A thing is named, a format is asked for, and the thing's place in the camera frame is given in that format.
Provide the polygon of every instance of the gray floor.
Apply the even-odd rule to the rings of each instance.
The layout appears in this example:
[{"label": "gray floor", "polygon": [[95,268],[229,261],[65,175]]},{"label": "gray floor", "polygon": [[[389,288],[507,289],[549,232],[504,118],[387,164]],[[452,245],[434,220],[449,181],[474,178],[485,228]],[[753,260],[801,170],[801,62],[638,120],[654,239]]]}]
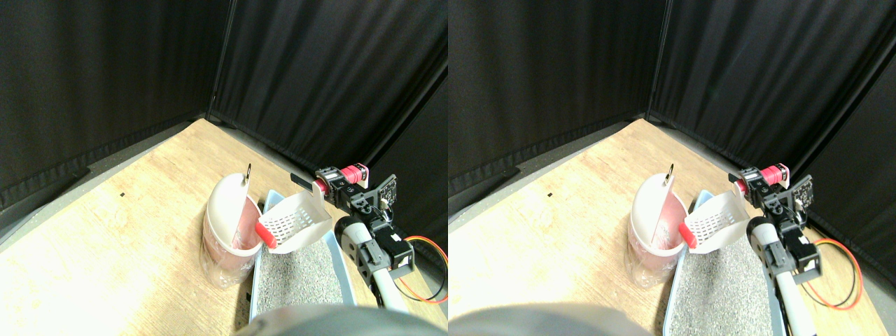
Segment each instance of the gray floor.
[{"label": "gray floor", "polygon": [[[38,225],[48,220],[57,212],[68,206],[68,204],[74,202],[82,195],[88,193],[94,187],[107,180],[118,171],[121,171],[121,169],[123,169],[124,167],[127,167],[134,161],[137,161],[137,159],[154,149],[159,144],[166,141],[171,136],[174,136],[180,131],[183,131],[189,125],[189,122],[175,125],[159,134],[153,135],[146,140],[138,142],[130,147],[127,147],[121,151],[116,152],[115,154],[108,156],[107,158],[89,165],[88,168],[90,168],[90,173],[87,176],[83,177],[80,181],[76,182],[74,186],[70,187],[53,202],[50,202],[47,205],[35,210],[12,226],[0,229],[0,253],[2,253],[11,244],[14,244],[21,237],[24,237],[32,229],[36,228]],[[289,159],[279,154],[274,149],[268,147],[264,143],[257,141],[255,138],[249,136],[248,134],[227,127],[219,127],[219,129],[229,134],[230,136],[233,136],[235,139],[245,144],[253,151],[257,151],[258,153],[262,154],[266,159],[269,159],[271,162],[280,166],[284,170],[296,174],[304,178],[306,181],[312,181],[310,175],[308,175],[297,165],[290,162]],[[435,272],[431,270],[431,267],[434,266],[422,265],[422,267],[420,267],[420,270],[423,274],[424,280],[426,280],[426,283],[429,285],[430,290],[435,292],[441,284],[441,279],[437,280],[435,278]],[[439,306],[447,316],[448,303],[445,302]]]},{"label": "gray floor", "polygon": [[[517,190],[520,190],[528,183],[546,174],[552,168],[559,166],[563,162],[566,162],[582,151],[587,150],[590,146],[600,142],[609,135],[618,132],[629,124],[629,121],[625,121],[611,125],[594,134],[589,134],[577,141],[567,143],[564,146],[521,163],[517,166],[521,171],[520,174],[505,182],[497,188],[494,193],[490,194],[482,201],[452,215],[448,223],[448,232],[453,232],[492,205],[495,205],[497,202],[500,202]],[[659,125],[659,128],[673,139],[681,142],[691,151],[698,153],[700,156],[728,173],[736,173],[738,171],[737,165],[718,153],[708,149],[694,138],[668,126]],[[862,267],[862,273],[865,277],[865,290],[867,296],[874,302],[874,307],[877,309],[877,313],[881,316],[881,320],[883,321],[883,325],[887,332],[896,334],[896,288],[867,263],[859,260],[859,264]]]}]

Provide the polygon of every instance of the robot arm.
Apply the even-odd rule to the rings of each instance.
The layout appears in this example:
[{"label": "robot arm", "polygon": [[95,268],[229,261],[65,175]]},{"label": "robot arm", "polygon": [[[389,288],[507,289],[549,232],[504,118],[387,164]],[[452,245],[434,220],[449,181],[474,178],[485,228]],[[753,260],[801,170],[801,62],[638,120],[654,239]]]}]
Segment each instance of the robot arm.
[{"label": "robot arm", "polygon": [[344,169],[324,168],[315,172],[315,196],[349,216],[336,222],[334,233],[340,247],[358,268],[377,304],[407,313],[393,279],[414,271],[414,249],[392,227],[392,204],[396,197],[395,175],[374,189],[367,189],[369,170],[361,164]]},{"label": "robot arm", "polygon": [[803,235],[812,203],[812,177],[789,187],[789,169],[775,165],[763,170],[747,168],[740,177],[730,176],[739,191],[763,216],[750,220],[746,234],[762,260],[775,295],[783,305],[785,321],[793,335],[815,335],[812,316],[806,310],[797,284],[822,275],[818,248]]}]

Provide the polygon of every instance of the plastic container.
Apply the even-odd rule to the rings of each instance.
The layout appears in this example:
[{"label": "plastic container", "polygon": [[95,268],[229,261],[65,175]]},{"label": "plastic container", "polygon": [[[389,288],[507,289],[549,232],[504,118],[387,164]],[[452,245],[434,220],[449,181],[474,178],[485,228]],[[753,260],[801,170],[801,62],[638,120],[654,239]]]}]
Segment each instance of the plastic container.
[{"label": "plastic container", "polygon": [[246,280],[262,247],[254,230],[262,212],[248,189],[248,174],[228,175],[215,185],[205,208],[200,264],[209,282],[221,288]]},{"label": "plastic container", "polygon": [[669,279],[685,247],[678,225],[687,217],[685,204],[672,191],[675,177],[657,174],[638,188],[628,226],[625,268],[644,288]]}]

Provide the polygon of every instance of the black curtain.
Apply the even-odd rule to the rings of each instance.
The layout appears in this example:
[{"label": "black curtain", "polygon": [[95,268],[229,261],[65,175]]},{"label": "black curtain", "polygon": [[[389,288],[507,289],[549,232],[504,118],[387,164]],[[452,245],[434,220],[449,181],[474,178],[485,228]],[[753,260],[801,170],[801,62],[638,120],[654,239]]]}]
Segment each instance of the black curtain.
[{"label": "black curtain", "polygon": [[885,55],[896,3],[675,1],[654,116],[742,166],[800,171]]},{"label": "black curtain", "polygon": [[239,1],[212,114],[307,169],[373,164],[444,71],[446,21],[435,0]]},{"label": "black curtain", "polygon": [[809,216],[896,284],[896,62],[808,165]]},{"label": "black curtain", "polygon": [[0,2],[0,210],[203,112],[227,6]]},{"label": "black curtain", "polygon": [[664,2],[448,7],[452,194],[647,109]]},{"label": "black curtain", "polygon": [[[431,238],[448,252],[448,178],[445,152],[448,145],[444,116],[451,108],[448,94],[440,86],[407,130],[401,133],[370,170],[373,177],[395,174],[398,199],[395,201],[395,226],[409,235]],[[440,260],[437,254],[428,256]]]}]

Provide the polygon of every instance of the white scoop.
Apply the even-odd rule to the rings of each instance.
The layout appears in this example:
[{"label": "white scoop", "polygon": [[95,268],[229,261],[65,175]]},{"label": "white scoop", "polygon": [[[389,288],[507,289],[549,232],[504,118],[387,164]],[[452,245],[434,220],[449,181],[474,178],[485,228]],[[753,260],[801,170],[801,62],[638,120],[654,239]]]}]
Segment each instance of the white scoop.
[{"label": "white scoop", "polygon": [[728,191],[712,197],[685,217],[678,231],[692,254],[707,254],[734,244],[746,235],[749,221],[743,199]]}]

